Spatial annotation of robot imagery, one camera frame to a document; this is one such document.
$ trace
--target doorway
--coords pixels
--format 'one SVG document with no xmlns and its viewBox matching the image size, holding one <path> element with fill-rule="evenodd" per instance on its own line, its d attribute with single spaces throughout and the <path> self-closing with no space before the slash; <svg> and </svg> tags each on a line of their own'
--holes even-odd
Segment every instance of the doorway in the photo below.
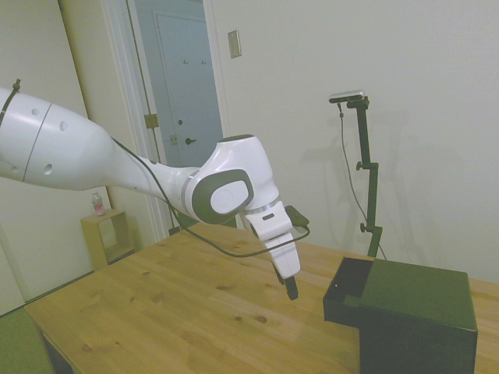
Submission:
<svg viewBox="0 0 499 374">
<path fill-rule="evenodd" d="M 223 137 L 203 3 L 134 5 L 161 130 L 158 149 L 165 150 L 161 162 L 200 167 Z"/>
</svg>

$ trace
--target black cable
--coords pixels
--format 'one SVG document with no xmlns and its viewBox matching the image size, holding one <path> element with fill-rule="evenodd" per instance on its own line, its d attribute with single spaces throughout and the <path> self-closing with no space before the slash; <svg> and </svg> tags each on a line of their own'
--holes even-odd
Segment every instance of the black cable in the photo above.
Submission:
<svg viewBox="0 0 499 374">
<path fill-rule="evenodd" d="M 153 180 L 156 182 L 157 187 L 161 191 L 161 194 L 163 195 L 163 198 L 165 199 L 165 202 L 168 204 L 168 207 L 172 210 L 175 219 L 177 220 L 177 222 L 179 222 L 179 226 L 182 228 L 182 230 L 185 230 L 185 231 L 189 232 L 192 236 L 194 236 L 194 237 L 198 238 L 199 240 L 202 240 L 203 242 L 211 245 L 212 247 L 214 247 L 215 249 L 217 249 L 218 251 L 224 253 L 227 256 L 236 257 L 236 258 L 240 258 L 241 259 L 241 258 L 246 258 L 246 257 L 252 257 L 252 256 L 261 255 L 262 253 L 270 252 L 271 250 L 280 248 L 280 247 L 282 247 L 284 245 L 291 244 L 293 242 L 297 242 L 298 240 L 301 240 L 301 239 L 307 237 L 310 234 L 310 229 L 307 226 L 305 226 L 305 227 L 303 227 L 306 230 L 306 233 L 304 235 L 302 235 L 302 236 L 300 236 L 298 238 L 294 238 L 292 240 L 288 240 L 287 242 L 275 245 L 275 246 L 273 246 L 271 248 L 266 248 L 266 249 L 262 249 L 261 251 L 252 252 L 252 253 L 246 253 L 246 254 L 242 254 L 242 255 L 238 254 L 238 253 L 228 252 L 225 249 L 223 249 L 223 248 L 219 247 L 218 245 L 216 245 L 215 243 L 211 242 L 210 240 L 208 240 L 206 238 L 203 238 L 201 235 L 196 234 L 194 231 L 191 231 L 190 229 L 188 229 L 188 227 L 184 226 L 184 224 L 181 223 L 181 221 L 179 220 L 179 217 L 177 216 L 177 209 L 170 203 L 169 198 L 166 196 L 166 193 L 163 190 L 163 187 L 161 186 L 161 183 L 156 178 L 156 175 L 154 174 L 154 172 L 149 168 L 149 166 L 145 162 L 143 162 L 143 160 L 140 157 L 138 157 L 136 154 L 134 154 L 134 152 L 132 152 L 131 150 L 129 150 L 126 146 L 122 145 L 118 140 L 116 140 L 114 138 L 112 138 L 112 139 L 115 141 L 116 144 L 118 144 L 122 149 L 124 149 L 125 152 L 127 152 L 130 156 L 132 156 L 133 158 L 135 158 L 137 161 L 139 161 L 147 169 L 147 171 L 149 172 L 149 174 L 151 175 L 151 177 L 153 177 Z"/>
<path fill-rule="evenodd" d="M 357 203 L 357 206 L 359 207 L 360 211 L 362 212 L 362 215 L 364 216 L 364 220 L 366 220 L 366 224 L 367 224 L 367 216 L 366 214 L 364 213 L 364 209 L 362 209 L 360 203 L 359 203 L 359 200 L 357 199 L 357 195 L 356 195 L 356 191 L 355 189 L 353 188 L 353 183 L 352 183 L 352 173 L 350 172 L 350 164 L 349 164 L 349 158 L 346 156 L 346 150 L 345 150 L 345 139 L 344 139 L 344 136 L 343 136 L 343 132 L 344 132 L 344 126 L 343 126 L 343 117 L 345 116 L 343 114 L 343 111 L 342 111 L 342 105 L 340 103 L 337 103 L 338 105 L 338 109 L 340 110 L 340 120 L 342 121 L 342 148 L 343 148 L 343 155 L 345 156 L 345 163 L 346 163 L 346 170 L 347 172 L 349 173 L 349 182 L 350 182 L 350 189 L 352 190 L 352 193 L 353 193 L 353 197 L 354 199 L 356 200 L 356 203 Z M 383 248 L 381 248 L 381 244 L 378 244 L 378 246 L 380 247 L 380 250 L 381 250 L 381 254 L 383 254 L 383 257 L 384 259 L 386 260 L 387 257 L 386 255 L 384 254 L 384 251 L 383 251 Z"/>
</svg>

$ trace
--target wooden shelf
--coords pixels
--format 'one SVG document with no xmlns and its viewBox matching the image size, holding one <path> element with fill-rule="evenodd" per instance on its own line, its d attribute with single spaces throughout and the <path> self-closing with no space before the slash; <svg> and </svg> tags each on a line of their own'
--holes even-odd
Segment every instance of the wooden shelf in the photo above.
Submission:
<svg viewBox="0 0 499 374">
<path fill-rule="evenodd" d="M 106 220 L 111 220 L 116 235 L 116 243 L 109 247 L 104 245 L 99 228 L 99 224 Z M 80 221 L 94 270 L 104 269 L 110 263 L 134 251 L 135 247 L 124 211 L 107 209 L 102 216 L 92 214 Z"/>
</svg>

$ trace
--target door hinge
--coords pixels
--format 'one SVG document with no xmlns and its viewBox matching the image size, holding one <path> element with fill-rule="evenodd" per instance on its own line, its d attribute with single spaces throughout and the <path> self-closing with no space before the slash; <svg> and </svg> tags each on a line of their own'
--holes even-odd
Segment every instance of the door hinge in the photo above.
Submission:
<svg viewBox="0 0 499 374">
<path fill-rule="evenodd" d="M 159 127 L 159 122 L 157 121 L 157 115 L 144 115 L 146 119 L 146 129 L 156 129 Z"/>
</svg>

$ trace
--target black stand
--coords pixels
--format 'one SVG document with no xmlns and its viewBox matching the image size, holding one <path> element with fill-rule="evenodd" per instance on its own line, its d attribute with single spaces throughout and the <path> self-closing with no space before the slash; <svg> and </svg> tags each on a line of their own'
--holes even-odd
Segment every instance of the black stand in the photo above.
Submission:
<svg viewBox="0 0 499 374">
<path fill-rule="evenodd" d="M 369 136 L 367 134 L 367 117 L 366 110 L 369 107 L 369 99 L 367 96 L 360 100 L 349 101 L 346 104 L 347 108 L 355 108 L 357 110 L 357 122 L 359 123 L 359 138 L 360 138 L 360 153 L 362 161 L 357 163 L 357 170 L 369 170 L 369 193 L 367 197 L 367 219 L 366 224 L 360 224 L 361 232 L 370 232 L 371 243 L 367 255 L 376 258 L 377 249 L 380 245 L 381 234 L 383 228 L 376 226 L 376 200 L 377 200 L 377 171 L 379 164 L 371 162 L 369 152 Z"/>
</svg>

